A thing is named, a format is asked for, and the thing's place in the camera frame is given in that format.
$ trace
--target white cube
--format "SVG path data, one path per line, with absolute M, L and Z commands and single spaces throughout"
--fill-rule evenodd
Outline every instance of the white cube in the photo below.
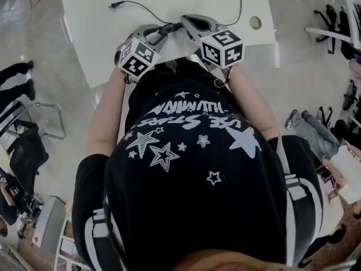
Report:
M 141 78 L 161 58 L 153 49 L 133 38 L 123 49 L 118 67 L 136 78 Z
M 200 38 L 202 57 L 225 69 L 244 59 L 243 41 L 230 30 Z

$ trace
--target white table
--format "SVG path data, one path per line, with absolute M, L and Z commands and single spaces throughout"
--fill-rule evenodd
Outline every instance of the white table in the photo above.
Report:
M 121 0 L 63 0 L 66 24 L 74 43 L 80 65 L 91 88 L 107 82 L 114 68 L 116 47 L 143 24 L 159 24 L 148 11 L 132 4 L 108 9 L 112 2 Z M 133 0 L 149 7 L 165 21 L 179 22 L 181 15 L 201 14 L 211 16 L 220 23 L 235 21 L 239 13 L 239 0 Z M 268 0 L 242 0 L 241 19 L 230 27 L 245 45 L 275 43 L 274 25 Z M 262 21 L 254 30 L 249 19 Z M 164 62 L 196 51 L 196 46 L 183 30 L 171 33 L 161 50 Z
M 310 28 L 310 27 L 305 27 L 305 31 L 310 32 L 310 33 L 334 37 L 336 39 L 340 39 L 340 40 L 346 41 L 348 43 L 352 43 L 354 45 L 355 49 L 361 49 L 360 38 L 359 38 L 360 34 L 359 34 L 358 26 L 357 26 L 357 23 L 359 21 L 356 20 L 358 18 L 357 18 L 357 11 L 355 8 L 355 4 L 361 5 L 361 0 L 345 0 L 345 3 L 346 3 L 347 16 L 348 16 L 349 25 L 350 25 L 351 37 L 341 35 L 341 34 L 338 34 L 335 32 L 331 32 L 331 31 L 327 31 L 327 30 Z

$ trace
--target hole in table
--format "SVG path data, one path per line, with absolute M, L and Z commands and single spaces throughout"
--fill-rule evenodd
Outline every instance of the hole in table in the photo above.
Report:
M 262 28 L 262 21 L 257 16 L 252 16 L 249 19 L 249 24 L 254 30 L 259 30 Z

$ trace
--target jeans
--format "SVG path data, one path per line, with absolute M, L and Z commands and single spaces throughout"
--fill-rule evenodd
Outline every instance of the jeans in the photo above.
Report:
M 18 73 L 26 73 L 28 66 L 26 63 L 16 63 L 2 71 L 0 71 L 0 85 L 7 81 L 10 77 L 17 75 Z M 0 113 L 12 103 L 15 99 L 27 93 L 26 84 L 15 86 L 11 89 L 0 91 Z
M 292 128 L 295 129 L 299 137 L 308 141 L 312 152 L 319 160 L 323 156 L 330 159 L 338 153 L 338 149 L 341 146 L 340 142 L 323 124 L 308 112 L 304 112 L 303 117 L 300 113 L 295 114 L 292 117 Z

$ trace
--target black pants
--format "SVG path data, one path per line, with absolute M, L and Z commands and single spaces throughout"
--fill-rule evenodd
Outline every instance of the black pants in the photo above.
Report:
M 10 77 L 17 75 L 18 73 L 25 74 L 28 71 L 26 63 L 16 63 L 2 71 L 0 71 L 0 85 L 7 81 Z M 0 91 L 0 113 L 12 103 L 15 99 L 27 93 L 26 84 L 15 86 L 11 89 Z

